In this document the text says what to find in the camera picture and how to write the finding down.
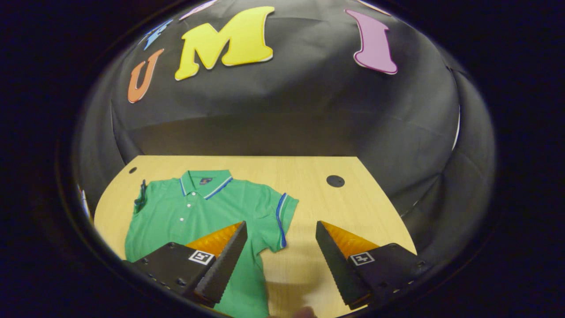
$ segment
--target shirt label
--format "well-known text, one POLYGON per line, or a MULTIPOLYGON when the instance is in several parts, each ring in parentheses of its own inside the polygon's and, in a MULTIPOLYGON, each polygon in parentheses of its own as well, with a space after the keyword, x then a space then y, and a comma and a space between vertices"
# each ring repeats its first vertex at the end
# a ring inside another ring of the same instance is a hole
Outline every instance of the shirt label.
POLYGON ((212 181, 213 178, 202 178, 202 180, 200 180, 200 185, 204 186, 206 183, 212 181))

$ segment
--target shirt collar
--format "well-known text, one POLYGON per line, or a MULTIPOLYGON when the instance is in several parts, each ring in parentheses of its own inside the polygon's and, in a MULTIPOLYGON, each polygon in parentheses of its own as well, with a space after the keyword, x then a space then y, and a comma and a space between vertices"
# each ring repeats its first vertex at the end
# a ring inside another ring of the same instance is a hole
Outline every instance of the shirt collar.
POLYGON ((188 170, 180 178, 180 187, 182 195, 185 196, 191 192, 196 192, 208 200, 216 193, 220 192, 232 180, 232 174, 229 170, 212 170, 212 171, 194 171, 188 170), (212 178, 206 184, 200 185, 199 181, 195 184, 192 178, 212 178))

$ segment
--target yellow letter m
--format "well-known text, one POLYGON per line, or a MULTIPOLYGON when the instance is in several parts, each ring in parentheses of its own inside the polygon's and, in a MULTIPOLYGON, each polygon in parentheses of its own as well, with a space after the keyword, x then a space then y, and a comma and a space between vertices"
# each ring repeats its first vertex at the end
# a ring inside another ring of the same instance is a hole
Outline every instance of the yellow letter m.
POLYGON ((220 32, 210 23, 201 24, 182 36, 184 47, 176 80, 196 75, 199 65, 194 63, 197 52, 208 70, 216 65, 221 50, 229 41, 228 51, 221 58, 226 66, 268 61, 273 50, 265 45, 265 20, 274 7, 257 7, 236 14, 220 32))

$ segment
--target green polo shirt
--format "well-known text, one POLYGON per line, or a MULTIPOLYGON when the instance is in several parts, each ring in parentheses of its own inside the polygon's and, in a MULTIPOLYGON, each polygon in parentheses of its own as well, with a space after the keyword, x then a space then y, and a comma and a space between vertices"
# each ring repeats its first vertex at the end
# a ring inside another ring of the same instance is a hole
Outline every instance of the green polo shirt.
POLYGON ((136 261, 168 242, 185 245, 246 221, 247 243, 214 309, 235 318, 265 318, 269 310, 259 252, 286 246, 297 204, 269 186, 235 180, 228 170, 187 171, 180 179, 153 181, 135 200, 125 256, 136 261))

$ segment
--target hand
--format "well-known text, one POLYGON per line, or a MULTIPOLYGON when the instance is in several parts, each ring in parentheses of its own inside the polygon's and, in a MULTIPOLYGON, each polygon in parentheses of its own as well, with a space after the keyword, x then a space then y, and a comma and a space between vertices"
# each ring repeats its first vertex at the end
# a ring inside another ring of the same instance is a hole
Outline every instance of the hand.
MULTIPOLYGON (((267 318, 279 318, 277 316, 268 316, 267 318)), ((302 307, 292 315, 292 318, 317 318, 312 307, 302 307)))

